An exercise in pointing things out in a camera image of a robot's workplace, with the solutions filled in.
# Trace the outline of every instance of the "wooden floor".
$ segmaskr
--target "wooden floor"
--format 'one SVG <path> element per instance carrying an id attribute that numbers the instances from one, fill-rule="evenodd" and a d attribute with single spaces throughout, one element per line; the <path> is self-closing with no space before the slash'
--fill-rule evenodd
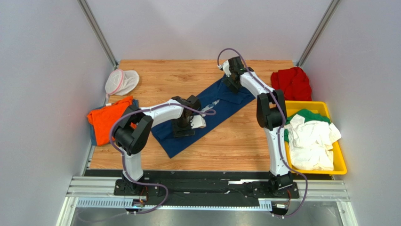
<path id="1" fill-rule="evenodd" d="M 293 67 L 292 61 L 247 61 L 271 85 L 272 72 Z M 122 60 L 122 70 L 136 70 L 138 86 L 128 95 L 141 107 L 166 102 L 171 97 L 197 95 L 223 76 L 216 60 Z M 110 103 L 123 99 L 111 96 Z M 146 170 L 268 171 L 270 157 L 265 133 L 256 120 L 256 100 L 170 159 L 153 135 L 142 150 Z M 108 144 L 96 147 L 91 169 L 122 169 L 121 155 Z"/>

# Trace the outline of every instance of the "laundry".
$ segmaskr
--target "laundry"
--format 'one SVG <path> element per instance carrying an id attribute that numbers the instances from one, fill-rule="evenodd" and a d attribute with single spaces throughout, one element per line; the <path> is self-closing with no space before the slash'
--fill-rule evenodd
<path id="1" fill-rule="evenodd" d="M 202 138 L 224 120 L 228 119 L 242 107 L 255 99 L 255 97 L 244 87 L 237 94 L 233 94 L 219 79 L 199 95 L 203 111 L 207 109 L 216 110 L 213 116 L 205 116 L 206 127 L 194 129 L 195 135 L 174 138 L 171 121 L 161 123 L 152 128 L 152 134 L 161 144 L 167 155 L 172 158 L 189 147 L 195 141 Z"/>
<path id="2" fill-rule="evenodd" d="M 296 114 L 289 124 L 289 154 L 291 163 L 300 170 L 333 171 L 332 144 L 341 138 L 340 131 L 327 121 L 305 121 Z"/>
<path id="3" fill-rule="evenodd" d="M 281 89 L 286 100 L 312 101 L 309 78 L 300 67 L 274 72 L 271 76 L 272 87 Z"/>
<path id="4" fill-rule="evenodd" d="M 304 118 L 305 118 L 305 122 L 315 120 L 315 121 L 325 121 L 325 122 L 327 122 L 328 124 L 331 123 L 331 120 L 330 120 L 328 117 L 326 117 L 326 116 L 322 116 L 322 115 L 319 114 L 319 113 L 313 113 L 313 112 L 309 111 L 308 109 L 302 109 L 302 110 L 298 111 L 297 113 L 295 113 L 294 115 L 288 117 L 288 118 L 287 118 L 287 122 L 286 122 L 285 124 L 288 125 L 289 122 L 292 120 L 292 118 L 293 118 L 295 115 L 300 115 L 300 116 L 304 117 Z M 286 129 L 286 130 L 284 131 L 284 140 L 287 141 L 287 142 L 289 142 L 289 139 L 288 139 L 288 129 Z"/>
<path id="5" fill-rule="evenodd" d="M 92 145 L 102 146 L 109 143 L 109 133 L 112 125 L 122 116 L 131 104 L 138 106 L 138 101 L 129 96 L 112 105 L 106 105 L 92 110 L 88 115 L 90 123 L 90 139 Z"/>

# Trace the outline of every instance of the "orange cloth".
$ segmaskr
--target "orange cloth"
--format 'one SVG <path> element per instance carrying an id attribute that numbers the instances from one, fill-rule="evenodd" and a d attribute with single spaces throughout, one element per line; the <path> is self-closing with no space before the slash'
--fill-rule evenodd
<path id="1" fill-rule="evenodd" d="M 124 111 L 132 104 L 132 97 L 126 97 L 101 109 L 93 110 L 88 115 L 88 121 L 95 129 L 96 143 L 98 146 L 109 143 L 109 133 L 113 124 L 121 118 Z"/>

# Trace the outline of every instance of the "white mesh bag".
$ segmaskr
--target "white mesh bag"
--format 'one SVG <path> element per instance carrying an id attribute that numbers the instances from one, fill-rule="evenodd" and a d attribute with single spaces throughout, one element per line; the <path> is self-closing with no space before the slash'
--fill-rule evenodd
<path id="1" fill-rule="evenodd" d="M 104 87 L 108 95 L 123 96 L 133 90 L 139 82 L 139 74 L 134 71 L 113 71 Z"/>

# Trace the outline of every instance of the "yellow plastic bin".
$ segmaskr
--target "yellow plastic bin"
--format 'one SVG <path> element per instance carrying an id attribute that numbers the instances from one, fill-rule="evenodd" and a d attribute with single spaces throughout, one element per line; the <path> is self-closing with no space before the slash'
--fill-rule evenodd
<path id="1" fill-rule="evenodd" d="M 287 108 L 287 116 L 290 117 L 293 114 L 297 113 L 299 110 L 308 109 L 313 113 L 319 113 L 322 116 L 326 116 L 330 119 L 329 111 L 327 110 L 327 106 L 324 102 L 320 101 L 286 101 L 286 108 Z M 291 168 L 301 172 L 301 173 L 308 173 L 308 174 L 330 174 L 330 175 L 343 175 L 347 173 L 347 167 L 345 166 L 345 161 L 343 154 L 341 153 L 340 146 L 336 141 L 333 143 L 333 155 L 334 155 L 334 171 L 325 171 L 325 170 L 301 170 L 297 169 L 291 164 L 291 159 L 289 157 L 289 147 L 288 142 L 285 142 L 285 148 L 287 151 L 287 159 L 288 164 Z"/>

